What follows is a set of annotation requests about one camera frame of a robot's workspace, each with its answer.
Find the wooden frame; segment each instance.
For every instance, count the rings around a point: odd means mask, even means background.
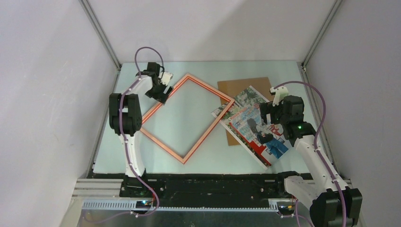
[[[234,103],[234,99],[227,96],[226,94],[222,93],[221,91],[215,89],[214,87],[206,84],[205,82],[201,81],[200,79],[194,77],[193,75],[187,73],[180,81],[177,82],[177,84],[174,86],[173,91],[170,93],[169,98],[186,82],[186,81],[192,81],[199,86],[205,88],[206,90],[210,91],[211,93],[217,95],[218,97],[228,101],[228,105],[224,108],[224,110],[220,113],[219,116],[213,121],[213,123],[208,127],[208,129],[204,132],[204,134],[198,139],[198,141],[195,143],[195,145],[190,149],[190,151],[185,155],[184,158],[179,156],[177,153],[175,153],[172,149],[170,149],[167,145],[159,141],[155,136],[150,134],[147,130],[145,130],[143,127],[140,129],[140,131],[145,134],[149,139],[154,141],[157,145],[159,145],[161,148],[163,148],[165,151],[167,151],[171,156],[175,157],[178,161],[180,161],[182,164],[185,164],[188,159],[193,155],[193,153],[198,149],[198,147],[201,145],[201,143],[206,139],[206,137],[210,134],[210,132],[214,129],[214,127],[218,124],[220,119],[223,117],[223,115],[228,111],[228,109],[231,107],[231,105]],[[154,107],[152,107],[145,115],[142,117],[142,124],[145,124],[147,120],[162,106],[161,103],[157,103]]]

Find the light blue table surface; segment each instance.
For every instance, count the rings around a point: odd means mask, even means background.
[[[145,63],[139,64],[141,70]],[[166,71],[174,74],[174,85],[186,73],[190,73],[217,88],[217,82],[231,79],[269,77],[272,86],[289,80],[301,81],[295,61],[214,61],[214,62],[168,62]],[[123,92],[134,81],[137,69],[134,63],[124,63],[117,82],[116,92]],[[305,88],[288,85],[290,94],[301,96],[305,103],[305,121],[315,128],[312,110]],[[147,96],[140,98],[142,114],[156,101]],[[143,127],[174,149],[182,157],[203,134],[214,118],[210,114],[220,106],[220,100],[211,92],[187,81],[162,106]],[[228,146],[226,132],[218,124],[210,135],[183,165],[149,138],[138,132],[140,151],[147,173],[174,174],[249,174],[278,173],[295,170],[308,173],[302,157],[290,148],[268,170],[264,170],[241,146]],[[125,153],[118,136],[110,128],[108,118],[96,155],[94,173],[115,174],[125,172]]]

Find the wall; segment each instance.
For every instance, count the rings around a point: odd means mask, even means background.
[[[334,0],[91,0],[121,62],[302,61]],[[158,61],[141,53],[140,61]]]
[[[307,66],[330,145],[363,194],[367,226],[399,226],[401,1],[345,1]]]
[[[0,226],[55,227],[116,69],[79,1],[0,2]]]

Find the blue clothing in picture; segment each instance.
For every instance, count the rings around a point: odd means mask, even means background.
[[[273,138],[271,141],[265,143],[265,145],[277,159],[279,159],[286,151],[288,151],[288,148],[276,138]]]

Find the person in picture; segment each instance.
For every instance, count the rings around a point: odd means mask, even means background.
[[[267,146],[270,152],[279,159],[288,148],[282,144],[278,139],[274,138],[273,134],[270,133],[266,128],[261,127],[255,121],[255,119],[250,118],[246,121],[248,123],[251,131],[256,135],[256,138],[261,144]]]

